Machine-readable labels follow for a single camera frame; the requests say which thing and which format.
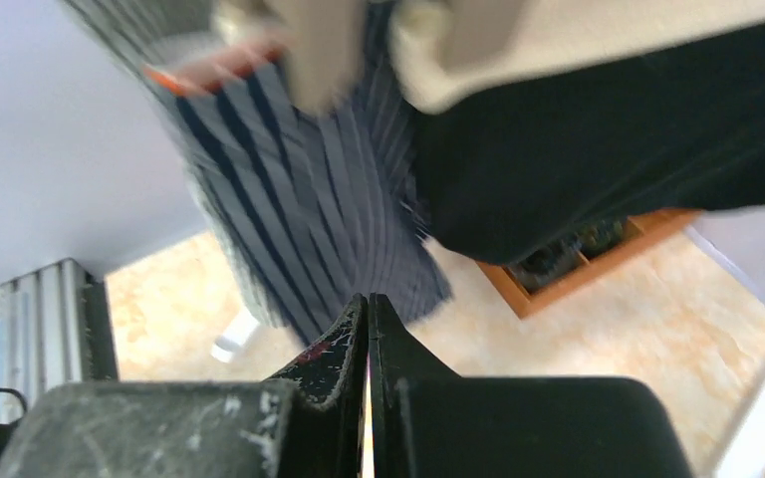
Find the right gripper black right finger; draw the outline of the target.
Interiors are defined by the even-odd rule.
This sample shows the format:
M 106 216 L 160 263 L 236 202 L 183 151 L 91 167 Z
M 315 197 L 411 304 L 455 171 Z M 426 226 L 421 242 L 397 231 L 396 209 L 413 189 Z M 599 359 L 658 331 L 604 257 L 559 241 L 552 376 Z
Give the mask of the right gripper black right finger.
M 688 477 L 669 416 L 624 376 L 465 377 L 368 304 L 379 477 Z

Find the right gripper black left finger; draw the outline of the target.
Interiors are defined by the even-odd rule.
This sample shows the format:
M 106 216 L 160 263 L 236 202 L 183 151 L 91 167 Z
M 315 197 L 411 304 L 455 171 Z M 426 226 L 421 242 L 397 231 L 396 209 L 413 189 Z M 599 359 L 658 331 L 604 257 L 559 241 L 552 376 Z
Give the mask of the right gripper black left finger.
M 0 477 L 355 477 L 367 300 L 259 381 L 70 383 L 47 392 Z

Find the navy white striped underwear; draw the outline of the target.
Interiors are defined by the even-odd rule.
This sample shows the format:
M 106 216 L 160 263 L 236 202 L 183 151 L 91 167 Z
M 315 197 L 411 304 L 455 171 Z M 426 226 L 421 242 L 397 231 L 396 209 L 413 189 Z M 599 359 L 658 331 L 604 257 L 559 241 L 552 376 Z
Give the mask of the navy white striped underwear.
M 213 46 L 208 1 L 69 1 L 66 8 L 148 92 L 184 173 L 261 324 L 313 342 L 356 293 L 388 296 L 406 322 L 451 291 L 424 247 L 413 108 L 387 50 L 391 1 L 360 21 L 359 78 L 327 113 L 290 102 L 279 60 L 176 94 L 147 68 Z

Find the black underwear beige waistband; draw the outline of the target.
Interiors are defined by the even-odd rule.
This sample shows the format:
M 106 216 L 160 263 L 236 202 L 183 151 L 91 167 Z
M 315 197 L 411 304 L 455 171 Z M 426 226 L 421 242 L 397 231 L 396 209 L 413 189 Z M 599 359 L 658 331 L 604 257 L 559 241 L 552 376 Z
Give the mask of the black underwear beige waistband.
M 765 206 L 765 1 L 403 1 L 389 51 L 451 251 L 509 265 L 604 219 Z

